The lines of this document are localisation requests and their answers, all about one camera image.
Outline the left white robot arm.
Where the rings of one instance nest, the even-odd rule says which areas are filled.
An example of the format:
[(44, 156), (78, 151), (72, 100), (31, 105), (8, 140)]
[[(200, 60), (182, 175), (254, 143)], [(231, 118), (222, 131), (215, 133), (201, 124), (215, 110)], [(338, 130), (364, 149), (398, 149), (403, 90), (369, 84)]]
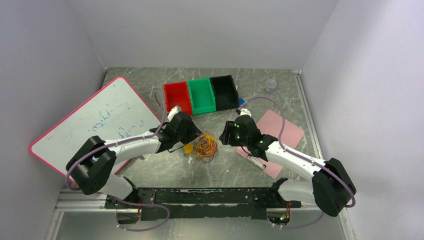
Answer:
[(92, 136), (67, 163), (65, 184), (74, 190), (74, 181), (76, 190), (85, 195), (103, 193), (132, 208), (141, 202), (140, 190), (128, 178), (115, 175), (114, 166), (142, 155), (170, 152), (176, 144), (191, 143), (201, 133), (190, 115), (178, 111), (171, 119), (164, 117), (157, 127), (139, 135), (116, 140)]

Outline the black plastic bin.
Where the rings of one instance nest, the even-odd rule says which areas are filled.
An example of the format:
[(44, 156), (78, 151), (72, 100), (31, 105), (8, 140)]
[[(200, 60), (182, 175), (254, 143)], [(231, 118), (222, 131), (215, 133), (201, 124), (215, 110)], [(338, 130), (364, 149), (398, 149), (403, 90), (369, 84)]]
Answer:
[(214, 93), (217, 112), (237, 109), (240, 106), (239, 94), (232, 75), (215, 76), (209, 80)]

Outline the green plastic bin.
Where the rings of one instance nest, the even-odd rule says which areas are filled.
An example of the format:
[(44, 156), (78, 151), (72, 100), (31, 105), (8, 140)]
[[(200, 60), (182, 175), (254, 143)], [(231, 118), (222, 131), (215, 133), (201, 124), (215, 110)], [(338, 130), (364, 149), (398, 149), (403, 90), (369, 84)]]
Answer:
[(209, 78), (187, 81), (193, 115), (216, 111), (216, 100)]

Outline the red plastic bin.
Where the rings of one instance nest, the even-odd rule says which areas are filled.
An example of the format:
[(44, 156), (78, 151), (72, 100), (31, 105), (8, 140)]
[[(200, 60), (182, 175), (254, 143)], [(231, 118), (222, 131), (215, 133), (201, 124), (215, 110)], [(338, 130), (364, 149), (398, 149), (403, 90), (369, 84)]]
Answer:
[(191, 98), (186, 81), (166, 83), (163, 85), (166, 110), (168, 112), (175, 106), (179, 106), (181, 111), (193, 115)]

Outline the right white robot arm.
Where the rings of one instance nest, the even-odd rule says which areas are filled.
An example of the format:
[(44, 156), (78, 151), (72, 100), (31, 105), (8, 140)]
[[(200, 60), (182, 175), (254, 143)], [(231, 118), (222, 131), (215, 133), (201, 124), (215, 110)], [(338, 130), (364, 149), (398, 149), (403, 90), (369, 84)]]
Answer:
[(305, 179), (279, 184), (269, 197), (275, 207), (300, 201), (315, 204), (324, 214), (336, 217), (343, 208), (356, 203), (356, 187), (340, 160), (323, 160), (295, 150), (277, 137), (261, 133), (249, 115), (226, 121), (219, 140), (223, 145), (245, 148), (254, 158), (287, 167)]

